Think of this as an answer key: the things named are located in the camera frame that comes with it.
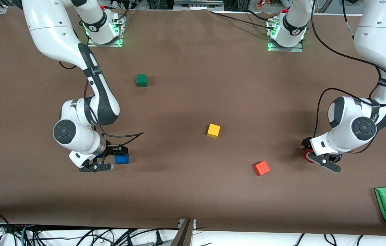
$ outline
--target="brown table surface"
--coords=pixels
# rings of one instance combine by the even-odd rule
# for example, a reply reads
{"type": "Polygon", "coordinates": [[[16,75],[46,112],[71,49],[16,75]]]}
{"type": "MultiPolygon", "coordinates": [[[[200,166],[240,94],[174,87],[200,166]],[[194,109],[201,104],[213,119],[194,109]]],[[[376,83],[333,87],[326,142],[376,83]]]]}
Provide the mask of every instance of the brown table surface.
{"type": "MultiPolygon", "coordinates": [[[[355,30],[359,17],[349,19],[355,30]]],[[[343,17],[315,21],[325,42],[357,56],[343,17]]],[[[320,93],[367,96],[373,67],[328,51],[312,30],[303,53],[268,52],[264,30],[208,11],[138,11],[126,28],[123,47],[92,48],[121,106],[105,130],[144,134],[128,145],[129,165],[79,173],[52,129],[85,77],[38,52],[22,11],[0,15],[0,213],[11,223],[149,228],[197,218],[207,230],[386,235],[374,195],[386,186],[386,129],[364,153],[345,154],[338,174],[306,162],[300,147],[320,93]],[[135,85],[138,73],[149,87],[135,85]],[[222,126],[218,139],[205,135],[210,123],[222,126]],[[252,166],[263,160],[271,171],[258,177],[252,166]]],[[[338,96],[324,97],[319,134],[338,96]]]]}

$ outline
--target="white floor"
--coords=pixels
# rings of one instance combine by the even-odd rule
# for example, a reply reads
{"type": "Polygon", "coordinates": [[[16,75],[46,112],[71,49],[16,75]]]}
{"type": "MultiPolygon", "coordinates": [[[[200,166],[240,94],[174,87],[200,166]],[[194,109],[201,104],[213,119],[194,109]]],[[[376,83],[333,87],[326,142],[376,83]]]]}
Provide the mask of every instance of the white floor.
{"type": "MultiPolygon", "coordinates": [[[[115,239],[122,235],[126,230],[114,230],[115,239]]],[[[73,231],[46,231],[40,234],[41,238],[51,237],[82,237],[88,230],[73,230],[73,231]]],[[[94,235],[99,235],[105,230],[97,230],[94,235]]],[[[160,231],[163,241],[172,240],[177,231],[163,230],[160,231]]],[[[112,240],[112,234],[106,233],[107,240],[112,240]]],[[[293,246],[300,234],[294,233],[260,233],[260,232],[215,232],[215,231],[195,231],[191,246],[293,246]]],[[[358,235],[334,235],[338,246],[355,246],[357,244],[358,235]]],[[[79,238],[72,240],[43,240],[47,246],[75,246],[79,238]]],[[[79,246],[89,246],[92,237],[89,236],[82,241],[79,246]]],[[[150,246],[156,241],[155,232],[143,233],[132,238],[134,246],[150,246]]],[[[109,246],[110,243],[103,240],[98,240],[94,246],[109,246]]],[[[299,246],[329,246],[322,234],[305,234],[299,246]]],[[[6,234],[2,237],[0,246],[15,246],[13,237],[6,234]]],[[[360,241],[360,246],[386,246],[386,236],[364,236],[360,241]]]]}

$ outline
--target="blue cube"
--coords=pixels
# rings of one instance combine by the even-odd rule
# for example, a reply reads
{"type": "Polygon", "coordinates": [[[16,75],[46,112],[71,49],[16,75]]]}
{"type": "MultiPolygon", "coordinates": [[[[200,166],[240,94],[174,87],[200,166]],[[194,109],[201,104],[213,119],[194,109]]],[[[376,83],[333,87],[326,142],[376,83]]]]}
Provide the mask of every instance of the blue cube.
{"type": "Polygon", "coordinates": [[[118,154],[115,156],[115,164],[129,164],[129,154],[118,154]]]}

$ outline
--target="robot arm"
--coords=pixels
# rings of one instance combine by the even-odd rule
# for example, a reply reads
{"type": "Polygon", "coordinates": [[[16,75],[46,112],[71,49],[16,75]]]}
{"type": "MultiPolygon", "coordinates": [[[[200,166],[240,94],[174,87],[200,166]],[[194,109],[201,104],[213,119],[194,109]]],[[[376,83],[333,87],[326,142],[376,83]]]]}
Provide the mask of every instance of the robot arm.
{"type": "MultiPolygon", "coordinates": [[[[362,2],[364,12],[355,34],[354,48],[362,57],[386,70],[386,1],[362,2]]],[[[306,156],[308,159],[336,173],[340,168],[334,165],[342,153],[370,142],[386,127],[386,72],[380,70],[376,97],[360,99],[367,103],[339,97],[329,106],[328,120],[333,129],[309,139],[308,145],[305,143],[316,155],[306,156]]]]}
{"type": "Polygon", "coordinates": [[[271,38],[283,47],[296,46],[307,31],[312,6],[313,0],[293,0],[287,13],[274,17],[278,19],[278,25],[276,31],[271,34],[271,38]]]}
{"type": "Polygon", "coordinates": [[[23,0],[22,5],[38,50],[49,58],[78,66],[94,91],[94,96],[66,101],[53,130],[57,143],[71,150],[69,157],[81,168],[106,148],[106,140],[91,126],[97,120],[101,125],[115,122],[120,106],[93,53],[76,37],[65,8],[73,7],[93,41],[101,43],[116,36],[112,29],[113,14],[102,10],[96,0],[23,0]]]}

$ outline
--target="red cube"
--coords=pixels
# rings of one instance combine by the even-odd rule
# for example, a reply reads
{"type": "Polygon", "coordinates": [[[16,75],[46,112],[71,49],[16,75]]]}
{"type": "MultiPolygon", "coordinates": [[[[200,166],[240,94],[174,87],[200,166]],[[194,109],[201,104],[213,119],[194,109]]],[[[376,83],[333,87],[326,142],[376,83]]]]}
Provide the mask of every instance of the red cube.
{"type": "Polygon", "coordinates": [[[261,176],[261,175],[267,173],[268,171],[270,171],[270,168],[267,165],[266,161],[262,161],[254,166],[254,170],[258,176],[261,176]]]}

